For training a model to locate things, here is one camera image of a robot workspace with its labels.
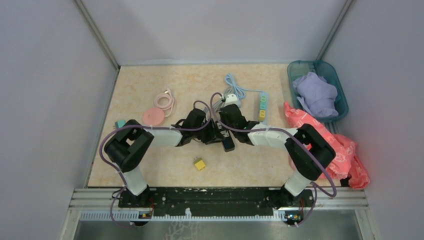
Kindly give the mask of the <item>teal USB charger plug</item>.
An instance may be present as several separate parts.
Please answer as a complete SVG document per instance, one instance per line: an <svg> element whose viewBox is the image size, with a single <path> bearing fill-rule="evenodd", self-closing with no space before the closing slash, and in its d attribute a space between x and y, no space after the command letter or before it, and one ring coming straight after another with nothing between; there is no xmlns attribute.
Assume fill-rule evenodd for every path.
<svg viewBox="0 0 424 240"><path fill-rule="evenodd" d="M125 124L126 124L126 121L124 119L118 120L114 123L114 128L115 129L122 128L125 126Z"/></svg>

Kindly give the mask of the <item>green USB charger plug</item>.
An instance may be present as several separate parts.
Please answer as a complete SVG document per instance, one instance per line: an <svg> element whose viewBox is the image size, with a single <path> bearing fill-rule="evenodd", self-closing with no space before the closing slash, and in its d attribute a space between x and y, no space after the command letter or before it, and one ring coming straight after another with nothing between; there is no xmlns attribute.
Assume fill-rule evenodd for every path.
<svg viewBox="0 0 424 240"><path fill-rule="evenodd" d="M260 99L261 103L267 103L268 102L268 97L266 95L261 95L259 99Z"/></svg>

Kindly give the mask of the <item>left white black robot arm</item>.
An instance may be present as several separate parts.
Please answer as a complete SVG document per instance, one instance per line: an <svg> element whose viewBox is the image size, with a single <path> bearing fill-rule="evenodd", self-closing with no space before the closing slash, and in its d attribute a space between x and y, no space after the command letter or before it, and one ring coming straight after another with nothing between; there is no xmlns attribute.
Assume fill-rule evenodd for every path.
<svg viewBox="0 0 424 240"><path fill-rule="evenodd" d="M150 193L139 164L149 147L182 147L193 140L208 145L223 138L213 119L203 110L193 108L186 118L171 126L141 125L131 119L104 138L99 154L105 163L118 171L124 188L131 193L131 202L144 207L149 203Z"/></svg>

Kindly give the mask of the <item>black power strip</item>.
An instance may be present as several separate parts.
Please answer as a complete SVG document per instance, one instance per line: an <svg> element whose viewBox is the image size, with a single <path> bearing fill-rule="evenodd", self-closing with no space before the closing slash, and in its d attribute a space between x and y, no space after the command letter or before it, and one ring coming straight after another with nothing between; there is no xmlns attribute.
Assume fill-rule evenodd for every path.
<svg viewBox="0 0 424 240"><path fill-rule="evenodd" d="M235 144L230 132L226 128L224 128L218 121L216 121L215 123L220 134L222 135L221 144L224 148L224 151L226 153L233 151L235 149Z"/></svg>

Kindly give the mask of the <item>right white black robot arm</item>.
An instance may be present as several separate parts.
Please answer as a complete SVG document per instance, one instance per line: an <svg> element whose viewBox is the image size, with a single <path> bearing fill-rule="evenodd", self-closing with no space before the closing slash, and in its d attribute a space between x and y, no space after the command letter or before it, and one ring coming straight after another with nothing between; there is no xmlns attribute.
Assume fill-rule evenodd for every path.
<svg viewBox="0 0 424 240"><path fill-rule="evenodd" d="M321 175L330 181L326 168L336 157L335 150L310 124L297 128L280 128L246 120L236 104L219 111L220 123L244 144L266 146L286 151L295 169L282 186L281 199L287 206L295 206L301 193Z"/></svg>

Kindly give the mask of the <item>light blue power strip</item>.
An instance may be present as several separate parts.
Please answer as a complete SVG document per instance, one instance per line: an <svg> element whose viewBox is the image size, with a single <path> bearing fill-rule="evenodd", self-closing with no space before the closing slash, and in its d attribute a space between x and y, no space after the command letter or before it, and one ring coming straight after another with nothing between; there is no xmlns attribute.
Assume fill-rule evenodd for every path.
<svg viewBox="0 0 424 240"><path fill-rule="evenodd" d="M259 104L258 104L258 121L267 124L268 120L268 103L269 95L266 92L259 93Z"/></svg>

